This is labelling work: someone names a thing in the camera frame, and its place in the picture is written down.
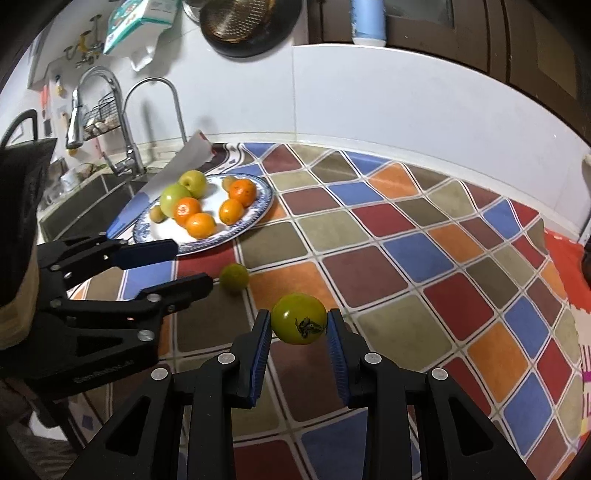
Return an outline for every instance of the wire rack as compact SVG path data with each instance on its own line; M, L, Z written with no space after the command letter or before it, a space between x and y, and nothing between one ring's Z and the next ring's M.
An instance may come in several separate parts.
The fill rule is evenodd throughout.
M115 97L109 93L84 116L84 140L99 137L120 126Z

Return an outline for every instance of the black handle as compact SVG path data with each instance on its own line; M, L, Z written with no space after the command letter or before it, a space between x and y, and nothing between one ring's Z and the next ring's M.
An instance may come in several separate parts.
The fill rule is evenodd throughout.
M30 118L31 120L33 120L33 140L37 140L39 138L38 125L37 125L37 110L31 108L30 110L27 110L27 111L21 113L10 124L10 127L8 127L8 130L6 130L6 133L4 133L4 136L2 137L2 141L0 141L0 150L2 150L3 148L6 147L6 145L8 144L8 140L10 140L10 137L12 136L14 131L27 118Z

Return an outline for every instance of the plate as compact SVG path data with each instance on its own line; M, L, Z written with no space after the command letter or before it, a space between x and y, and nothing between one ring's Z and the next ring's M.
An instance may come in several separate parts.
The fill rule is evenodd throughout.
M231 226L224 225L218 215L220 206L228 199L228 193L222 188L222 180L228 175L211 175L207 177L207 192L199 201L201 202L202 211L209 213L215 219L216 233L207 238L195 240L172 218L167 218L162 223L152 222L150 220L150 209L159 204L160 199L157 199L142 212L135 223L135 243L143 244L154 240L171 238L178 243L178 255L181 256L218 247L238 235L242 235L265 216L273 203L273 190L264 179L259 177L239 173L231 175L237 179L252 180L256 185L255 203L246 209L244 216L237 223Z

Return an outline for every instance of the blue bottle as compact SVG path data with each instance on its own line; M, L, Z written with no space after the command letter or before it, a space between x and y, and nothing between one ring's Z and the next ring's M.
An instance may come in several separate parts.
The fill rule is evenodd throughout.
M351 0L351 27L355 45L386 45L384 0Z

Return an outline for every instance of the hanging tissue package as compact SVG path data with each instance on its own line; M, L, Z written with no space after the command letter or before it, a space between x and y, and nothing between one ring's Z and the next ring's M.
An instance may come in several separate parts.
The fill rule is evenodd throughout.
M104 53L128 57L138 72L154 58L160 34L170 28L178 0L125 0L109 17Z

